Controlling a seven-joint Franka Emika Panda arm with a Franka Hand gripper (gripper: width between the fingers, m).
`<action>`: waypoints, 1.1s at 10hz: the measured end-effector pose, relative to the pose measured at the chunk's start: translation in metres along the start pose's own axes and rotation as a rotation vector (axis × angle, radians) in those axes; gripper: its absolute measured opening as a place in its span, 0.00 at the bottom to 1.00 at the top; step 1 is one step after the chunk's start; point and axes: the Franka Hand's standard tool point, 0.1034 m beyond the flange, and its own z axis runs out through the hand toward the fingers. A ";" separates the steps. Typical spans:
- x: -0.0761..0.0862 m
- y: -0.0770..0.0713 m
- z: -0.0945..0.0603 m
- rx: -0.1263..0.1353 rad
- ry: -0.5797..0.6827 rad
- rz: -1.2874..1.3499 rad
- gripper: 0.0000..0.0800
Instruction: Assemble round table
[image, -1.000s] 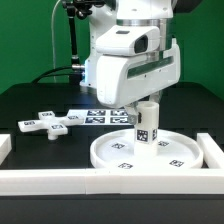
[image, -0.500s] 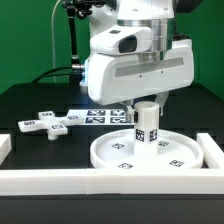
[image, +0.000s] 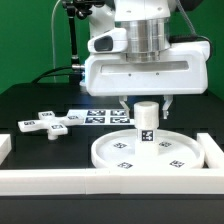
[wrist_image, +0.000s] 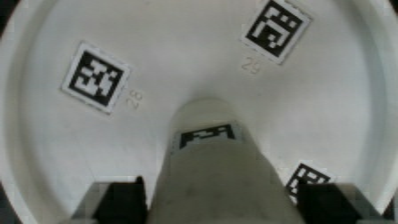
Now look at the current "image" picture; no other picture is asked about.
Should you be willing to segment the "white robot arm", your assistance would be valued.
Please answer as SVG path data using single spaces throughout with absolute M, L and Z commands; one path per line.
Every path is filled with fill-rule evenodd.
M 90 16 L 90 56 L 85 84 L 93 96 L 162 95 L 163 115 L 178 94 L 201 94 L 208 86 L 208 40 L 192 35 L 169 40 L 169 18 L 180 0 L 114 0 Z

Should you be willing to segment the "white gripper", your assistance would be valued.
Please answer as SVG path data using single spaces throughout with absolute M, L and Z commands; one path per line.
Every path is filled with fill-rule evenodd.
M 127 117 L 132 115 L 127 96 L 165 95 L 162 112 L 167 119 L 172 95 L 200 94 L 207 89 L 207 41 L 173 43 L 158 60 L 149 62 L 129 62 L 127 47 L 127 31 L 114 28 L 88 42 L 90 56 L 85 61 L 87 92 L 92 96 L 120 96 Z

